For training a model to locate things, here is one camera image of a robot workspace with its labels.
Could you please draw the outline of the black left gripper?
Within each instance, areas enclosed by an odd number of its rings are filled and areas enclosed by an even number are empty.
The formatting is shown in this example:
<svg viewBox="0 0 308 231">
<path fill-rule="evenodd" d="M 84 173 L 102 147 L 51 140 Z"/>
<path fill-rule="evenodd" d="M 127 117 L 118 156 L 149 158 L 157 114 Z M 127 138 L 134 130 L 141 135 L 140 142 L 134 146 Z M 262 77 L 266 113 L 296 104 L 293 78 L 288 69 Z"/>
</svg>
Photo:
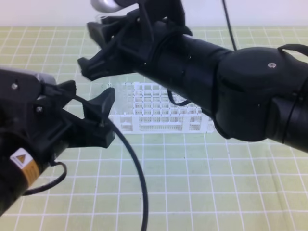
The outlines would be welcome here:
<svg viewBox="0 0 308 231">
<path fill-rule="evenodd" d="M 74 81 L 58 84 L 57 91 L 49 93 L 1 91 L 0 162 L 8 163 L 19 149 L 36 163 L 49 164 L 67 147 L 108 148 L 115 139 L 108 118 L 115 99 L 114 88 L 91 100 L 81 98 Z M 81 103 L 83 118 L 64 109 L 70 101 Z"/>
</svg>

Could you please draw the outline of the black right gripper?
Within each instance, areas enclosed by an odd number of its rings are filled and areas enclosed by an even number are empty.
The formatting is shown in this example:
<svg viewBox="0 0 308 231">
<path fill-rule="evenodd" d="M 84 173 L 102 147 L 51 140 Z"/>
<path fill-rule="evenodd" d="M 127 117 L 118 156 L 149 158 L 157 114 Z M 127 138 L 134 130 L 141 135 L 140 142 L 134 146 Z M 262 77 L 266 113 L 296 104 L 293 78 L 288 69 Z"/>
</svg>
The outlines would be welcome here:
<svg viewBox="0 0 308 231">
<path fill-rule="evenodd" d="M 180 0 L 115 0 L 127 8 L 138 9 L 126 15 L 107 15 L 102 23 L 88 22 L 90 38 L 100 47 L 92 58 L 81 57 L 77 63 L 90 81 L 102 77 L 133 73 L 133 67 L 148 64 L 160 43 L 173 34 L 188 34 Z"/>
</svg>

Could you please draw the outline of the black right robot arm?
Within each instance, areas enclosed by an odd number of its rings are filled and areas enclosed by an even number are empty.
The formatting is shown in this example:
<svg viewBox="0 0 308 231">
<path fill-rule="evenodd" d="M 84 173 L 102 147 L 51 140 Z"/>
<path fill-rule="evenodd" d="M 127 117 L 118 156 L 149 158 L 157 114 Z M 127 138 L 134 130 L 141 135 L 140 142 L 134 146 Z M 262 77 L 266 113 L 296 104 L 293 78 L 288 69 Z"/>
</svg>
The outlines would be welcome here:
<svg viewBox="0 0 308 231">
<path fill-rule="evenodd" d="M 229 50 L 196 39 L 179 0 L 94 0 L 88 22 L 100 47 L 80 58 L 89 80 L 139 73 L 199 106 L 226 139 L 265 139 L 308 150 L 308 64 L 302 44 Z"/>
</svg>

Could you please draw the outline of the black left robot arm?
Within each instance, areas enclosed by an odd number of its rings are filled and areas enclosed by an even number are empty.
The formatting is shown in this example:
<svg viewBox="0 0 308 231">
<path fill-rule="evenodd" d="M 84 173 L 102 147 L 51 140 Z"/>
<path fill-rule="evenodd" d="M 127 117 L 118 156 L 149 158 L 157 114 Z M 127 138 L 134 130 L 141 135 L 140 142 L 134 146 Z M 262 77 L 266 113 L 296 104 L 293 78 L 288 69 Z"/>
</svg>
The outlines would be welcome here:
<svg viewBox="0 0 308 231">
<path fill-rule="evenodd" d="M 84 117 L 65 110 L 76 98 L 76 84 L 37 84 L 27 93 L 0 92 L 0 211 L 5 213 L 21 196 L 50 189 L 65 178 L 32 189 L 32 184 L 68 148 L 107 148 L 114 132 L 107 119 L 115 89 L 82 101 Z"/>
</svg>

